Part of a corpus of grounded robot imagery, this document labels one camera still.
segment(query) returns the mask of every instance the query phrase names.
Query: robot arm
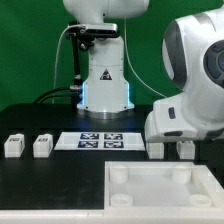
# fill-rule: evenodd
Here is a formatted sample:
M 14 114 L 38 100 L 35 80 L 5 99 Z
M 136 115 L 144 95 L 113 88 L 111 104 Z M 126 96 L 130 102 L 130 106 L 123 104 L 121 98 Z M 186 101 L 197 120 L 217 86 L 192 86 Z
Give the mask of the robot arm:
M 103 23 L 104 18 L 132 18 L 143 14 L 149 0 L 63 0 L 81 24 Z
M 170 79 L 183 93 L 154 103 L 148 142 L 214 139 L 224 131 L 224 9 L 173 21 L 163 39 Z

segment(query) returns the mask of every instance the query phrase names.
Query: black tabletop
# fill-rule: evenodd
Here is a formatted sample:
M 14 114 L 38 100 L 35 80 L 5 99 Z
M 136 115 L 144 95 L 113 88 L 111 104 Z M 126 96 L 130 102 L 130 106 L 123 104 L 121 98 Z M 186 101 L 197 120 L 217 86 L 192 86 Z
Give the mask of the black tabletop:
M 54 144 L 62 132 L 139 132 L 151 106 L 116 120 L 78 115 L 70 105 L 18 104 L 0 112 L 0 209 L 103 209 L 105 161 L 149 161 L 139 151 L 52 151 L 47 159 L 33 158 L 38 135 L 52 134 Z M 5 159 L 9 135 L 24 134 L 20 159 Z M 197 164 L 205 164 L 224 184 L 222 141 L 195 142 Z M 175 144 L 165 145 L 165 161 L 179 157 Z

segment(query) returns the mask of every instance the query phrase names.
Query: blue light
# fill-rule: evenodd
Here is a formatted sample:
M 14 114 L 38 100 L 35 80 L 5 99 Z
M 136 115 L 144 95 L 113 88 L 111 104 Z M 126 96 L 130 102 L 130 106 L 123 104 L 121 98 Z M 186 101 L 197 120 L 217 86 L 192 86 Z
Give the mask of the blue light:
M 85 82 L 82 84 L 82 102 L 81 105 L 85 105 Z
M 132 103 L 130 101 L 130 86 L 129 86 L 129 83 L 128 83 L 128 106 L 130 106 Z

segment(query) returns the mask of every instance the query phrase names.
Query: green backdrop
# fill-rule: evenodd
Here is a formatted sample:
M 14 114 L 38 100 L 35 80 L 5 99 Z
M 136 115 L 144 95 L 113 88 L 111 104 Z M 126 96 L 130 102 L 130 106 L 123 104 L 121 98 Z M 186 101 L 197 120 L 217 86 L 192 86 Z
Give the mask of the green backdrop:
M 129 54 L 142 80 L 167 96 L 178 93 L 163 68 L 163 33 L 175 18 L 221 5 L 221 0 L 151 0 L 142 17 L 127 20 Z M 33 102 L 53 88 L 57 42 L 72 20 L 62 0 L 0 0 L 0 110 Z M 123 35 L 123 20 L 109 21 L 116 22 Z M 72 68 L 71 43 L 64 40 L 57 87 L 72 84 Z M 81 54 L 81 71 L 87 77 L 87 53 Z M 125 77 L 130 82 L 133 103 L 151 104 L 160 98 L 136 80 L 127 61 Z

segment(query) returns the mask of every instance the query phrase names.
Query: white block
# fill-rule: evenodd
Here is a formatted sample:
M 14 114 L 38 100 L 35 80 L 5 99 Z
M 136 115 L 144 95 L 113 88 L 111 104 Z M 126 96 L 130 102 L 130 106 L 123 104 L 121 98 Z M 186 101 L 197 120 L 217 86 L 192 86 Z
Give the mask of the white block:
M 25 148 L 24 135 L 10 135 L 4 144 L 6 158 L 19 158 Z
M 191 182 L 191 167 L 185 164 L 175 166 L 172 179 L 178 184 L 189 184 Z
M 110 205 L 114 207 L 128 207 L 133 205 L 133 198 L 127 194 L 116 194 L 110 198 Z
M 190 159 L 195 158 L 195 144 L 192 141 L 177 142 L 177 152 L 180 159 Z
M 202 195 L 202 194 L 193 194 L 189 197 L 189 206 L 192 207 L 211 207 L 212 206 L 212 200 L 208 196 Z
M 33 144 L 34 158 L 48 158 L 53 148 L 53 137 L 50 134 L 39 135 Z
M 163 143 L 146 143 L 146 149 L 150 159 L 164 159 Z
M 115 184 L 124 184 L 128 181 L 128 168 L 122 164 L 110 167 L 110 181 Z

